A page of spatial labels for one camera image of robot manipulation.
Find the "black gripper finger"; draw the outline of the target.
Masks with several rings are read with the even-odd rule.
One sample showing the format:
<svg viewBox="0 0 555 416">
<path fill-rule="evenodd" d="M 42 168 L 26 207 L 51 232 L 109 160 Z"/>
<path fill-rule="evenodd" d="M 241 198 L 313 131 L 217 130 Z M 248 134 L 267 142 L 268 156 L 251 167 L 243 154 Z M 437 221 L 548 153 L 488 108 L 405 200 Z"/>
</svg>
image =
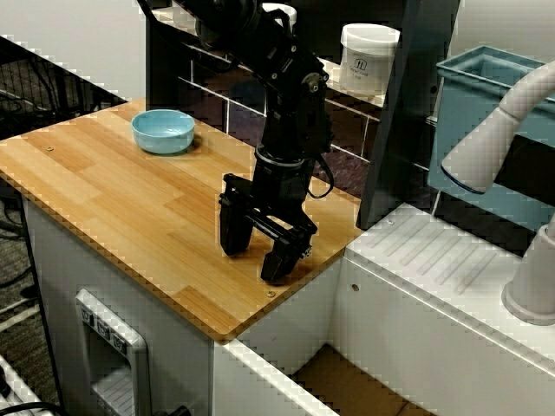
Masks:
<svg viewBox="0 0 555 416">
<path fill-rule="evenodd" d="M 300 250 L 293 243 L 275 241 L 271 252 L 264 257 L 261 278 L 265 282 L 276 282 L 289 275 L 300 258 Z"/>
<path fill-rule="evenodd" d="M 248 248 L 253 225 L 242 208 L 222 204 L 219 223 L 220 245 L 227 256 L 236 256 Z"/>
</svg>

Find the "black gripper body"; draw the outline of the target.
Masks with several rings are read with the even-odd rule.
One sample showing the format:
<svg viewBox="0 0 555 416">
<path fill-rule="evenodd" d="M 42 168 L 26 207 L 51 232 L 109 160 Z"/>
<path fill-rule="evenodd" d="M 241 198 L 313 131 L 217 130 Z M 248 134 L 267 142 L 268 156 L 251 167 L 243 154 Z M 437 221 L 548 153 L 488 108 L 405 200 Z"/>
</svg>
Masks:
<svg viewBox="0 0 555 416">
<path fill-rule="evenodd" d="M 275 241 L 295 244 L 300 258 L 311 252 L 310 240 L 317 227 L 305 214 L 303 203 L 310 184 L 309 169 L 313 159 L 278 159 L 264 146 L 254 152 L 256 163 L 251 179 L 233 173 L 224 176 L 222 204 L 235 205 L 245 211 L 253 228 Z"/>
</svg>

